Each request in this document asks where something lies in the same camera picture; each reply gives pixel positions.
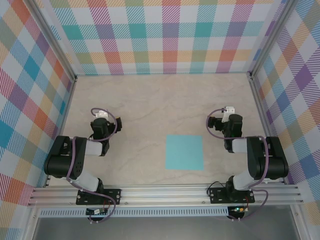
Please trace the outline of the light blue paper sheet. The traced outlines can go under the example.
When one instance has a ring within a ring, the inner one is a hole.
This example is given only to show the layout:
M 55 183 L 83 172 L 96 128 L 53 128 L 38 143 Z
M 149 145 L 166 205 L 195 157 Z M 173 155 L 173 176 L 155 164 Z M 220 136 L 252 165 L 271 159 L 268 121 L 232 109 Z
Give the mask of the light blue paper sheet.
M 165 145 L 165 169 L 203 171 L 202 136 L 168 134 Z

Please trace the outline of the small left circuit board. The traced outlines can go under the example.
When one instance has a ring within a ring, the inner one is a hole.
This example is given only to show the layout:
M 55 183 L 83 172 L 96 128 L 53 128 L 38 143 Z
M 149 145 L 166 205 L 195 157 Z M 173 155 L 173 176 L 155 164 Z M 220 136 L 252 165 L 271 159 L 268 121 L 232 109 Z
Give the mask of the small left circuit board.
M 87 216 L 100 216 L 106 215 L 108 212 L 107 208 L 87 208 L 85 214 Z

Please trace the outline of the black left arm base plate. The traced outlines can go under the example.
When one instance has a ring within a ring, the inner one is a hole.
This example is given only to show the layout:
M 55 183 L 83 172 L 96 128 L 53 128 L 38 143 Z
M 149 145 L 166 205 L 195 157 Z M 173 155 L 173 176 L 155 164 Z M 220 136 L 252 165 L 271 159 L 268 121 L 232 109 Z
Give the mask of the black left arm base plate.
M 115 204 L 120 204 L 121 199 L 121 189 L 104 189 L 101 193 L 102 195 L 108 196 L 109 198 L 114 199 Z M 82 205 L 113 205 L 113 201 L 109 198 L 106 198 L 104 196 L 88 193 L 85 191 L 78 190 L 75 204 L 82 206 Z

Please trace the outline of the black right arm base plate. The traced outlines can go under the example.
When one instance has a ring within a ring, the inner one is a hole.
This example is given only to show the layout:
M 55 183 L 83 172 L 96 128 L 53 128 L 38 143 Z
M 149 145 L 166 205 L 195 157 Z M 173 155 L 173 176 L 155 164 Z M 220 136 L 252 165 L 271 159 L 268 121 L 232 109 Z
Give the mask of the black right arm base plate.
M 252 204 L 255 197 L 249 190 L 227 190 L 225 187 L 212 187 L 209 189 L 211 204 Z

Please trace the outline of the aluminium mounting rail beam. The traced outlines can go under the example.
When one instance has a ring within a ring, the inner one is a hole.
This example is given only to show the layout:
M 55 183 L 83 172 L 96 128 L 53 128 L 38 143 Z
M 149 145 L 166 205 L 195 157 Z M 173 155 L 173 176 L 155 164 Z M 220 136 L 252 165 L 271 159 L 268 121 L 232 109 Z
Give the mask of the aluminium mounting rail beam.
M 106 185 L 107 189 L 121 189 L 119 207 L 195 207 L 210 206 L 206 184 L 168 185 Z M 303 197 L 296 185 L 261 184 L 268 191 L 266 206 L 300 205 Z M 39 187 L 33 190 L 29 207 L 75 207 L 78 190 L 71 185 Z

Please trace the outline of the aluminium frame post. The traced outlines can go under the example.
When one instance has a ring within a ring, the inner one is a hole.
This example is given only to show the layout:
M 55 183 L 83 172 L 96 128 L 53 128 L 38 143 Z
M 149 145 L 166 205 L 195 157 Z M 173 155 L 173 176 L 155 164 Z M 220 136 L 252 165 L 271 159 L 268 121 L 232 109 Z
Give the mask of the aluminium frame post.
M 73 71 L 66 55 L 64 54 L 62 48 L 60 47 L 57 38 L 55 37 L 50 25 L 47 23 L 45 17 L 43 16 L 36 1 L 25 0 L 25 3 L 29 4 L 31 11 L 35 14 L 36 21 L 39 24 L 41 30 L 43 31 L 43 35 L 46 37 L 46 39 L 48 40 L 48 43 L 52 47 L 53 51 L 56 53 L 58 60 L 60 60 L 61 65 L 66 70 L 68 76 L 73 80 L 73 82 L 76 82 L 77 75 Z
M 262 67 L 274 43 L 282 32 L 286 22 L 292 14 L 299 0 L 274 0 L 268 11 L 261 33 L 254 44 L 253 53 L 247 69 L 248 79 L 254 79 L 254 75 Z

